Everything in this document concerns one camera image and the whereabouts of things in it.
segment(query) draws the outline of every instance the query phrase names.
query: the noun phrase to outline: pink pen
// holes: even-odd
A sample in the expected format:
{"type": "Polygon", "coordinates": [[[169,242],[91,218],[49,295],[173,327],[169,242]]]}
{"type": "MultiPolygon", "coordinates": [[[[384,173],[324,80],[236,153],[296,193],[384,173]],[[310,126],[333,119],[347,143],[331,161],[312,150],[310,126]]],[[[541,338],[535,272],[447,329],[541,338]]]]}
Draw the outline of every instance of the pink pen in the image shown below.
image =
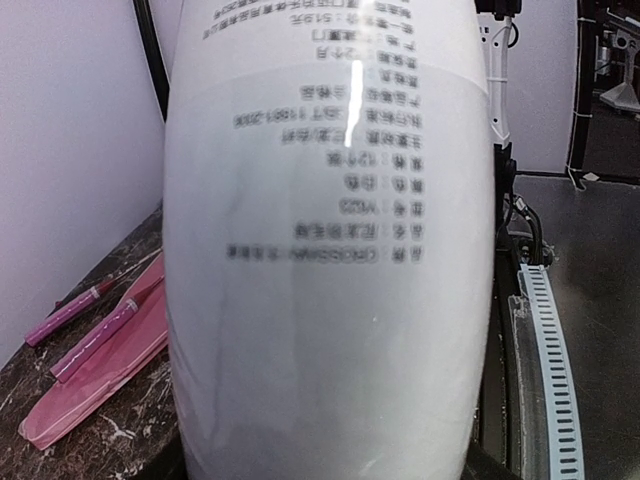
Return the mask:
{"type": "Polygon", "coordinates": [[[122,305],[107,315],[91,332],[51,368],[54,377],[65,383],[107,340],[138,312],[138,309],[164,280],[164,276],[147,288],[127,299],[122,305]]]}
{"type": "Polygon", "coordinates": [[[37,346],[42,340],[47,338],[53,332],[55,332],[58,328],[62,327],[65,323],[71,320],[73,317],[78,315],[80,312],[86,310],[95,302],[97,302],[100,298],[109,292],[113,287],[116,286],[118,280],[120,280],[125,275],[131,273],[133,270],[138,268],[142,263],[147,261],[149,258],[157,255],[160,252],[160,249],[155,252],[147,255],[142,260],[137,262],[135,265],[129,267],[124,272],[119,274],[117,277],[109,280],[105,280],[100,285],[95,287],[91,287],[89,290],[78,295],[76,298],[71,300],[69,303],[64,305],[59,310],[52,313],[48,316],[44,322],[40,325],[36,326],[33,330],[31,330],[24,337],[25,342],[30,347],[37,346]]]}

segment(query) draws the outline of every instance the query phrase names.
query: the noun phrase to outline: white wall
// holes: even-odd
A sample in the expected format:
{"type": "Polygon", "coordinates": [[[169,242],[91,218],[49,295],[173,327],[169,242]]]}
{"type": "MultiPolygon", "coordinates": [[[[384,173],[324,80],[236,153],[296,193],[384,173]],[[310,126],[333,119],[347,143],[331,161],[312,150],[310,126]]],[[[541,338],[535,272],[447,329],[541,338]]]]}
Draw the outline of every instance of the white wall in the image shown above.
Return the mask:
{"type": "Polygon", "coordinates": [[[578,56],[576,0],[524,0],[509,50],[509,122],[518,168],[564,171],[578,56]]]}
{"type": "Polygon", "coordinates": [[[0,366],[162,196],[130,0],[0,3],[0,366]]]}

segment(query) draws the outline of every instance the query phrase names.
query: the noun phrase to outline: gray floor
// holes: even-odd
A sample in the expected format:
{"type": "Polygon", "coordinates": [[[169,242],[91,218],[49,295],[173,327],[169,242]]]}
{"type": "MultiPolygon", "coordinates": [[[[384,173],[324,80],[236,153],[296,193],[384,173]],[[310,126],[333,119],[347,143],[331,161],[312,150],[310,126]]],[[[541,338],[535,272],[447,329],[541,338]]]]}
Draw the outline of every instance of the gray floor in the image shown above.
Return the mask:
{"type": "Polygon", "coordinates": [[[640,479],[640,188],[521,177],[516,191],[555,246],[587,479],[640,479]]]}
{"type": "Polygon", "coordinates": [[[594,99],[585,172],[640,178],[640,122],[594,99]]]}

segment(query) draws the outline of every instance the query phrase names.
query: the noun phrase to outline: marble countertop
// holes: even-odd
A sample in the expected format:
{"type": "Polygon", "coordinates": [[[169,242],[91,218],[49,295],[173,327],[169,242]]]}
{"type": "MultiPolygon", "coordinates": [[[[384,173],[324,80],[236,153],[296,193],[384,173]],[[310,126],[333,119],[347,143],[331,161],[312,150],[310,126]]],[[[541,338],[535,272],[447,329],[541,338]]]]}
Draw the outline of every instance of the marble countertop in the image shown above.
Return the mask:
{"type": "MultiPolygon", "coordinates": [[[[158,210],[65,300],[160,247],[161,231],[158,210]]],[[[179,475],[183,459],[167,349],[49,449],[41,452],[18,434],[19,423],[54,384],[49,368],[114,308],[134,278],[37,348],[23,345],[0,372],[1,480],[168,480],[179,475]]]]}

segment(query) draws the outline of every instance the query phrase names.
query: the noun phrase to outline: white cylindrical bag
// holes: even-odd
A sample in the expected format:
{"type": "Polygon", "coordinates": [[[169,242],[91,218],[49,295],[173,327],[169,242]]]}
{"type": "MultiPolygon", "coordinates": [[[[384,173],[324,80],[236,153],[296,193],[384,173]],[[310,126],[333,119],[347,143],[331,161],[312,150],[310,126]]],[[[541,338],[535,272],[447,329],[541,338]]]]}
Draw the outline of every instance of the white cylindrical bag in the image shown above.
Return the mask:
{"type": "Polygon", "coordinates": [[[472,0],[185,0],[166,139],[193,480],[454,480],[494,243],[472,0]]]}

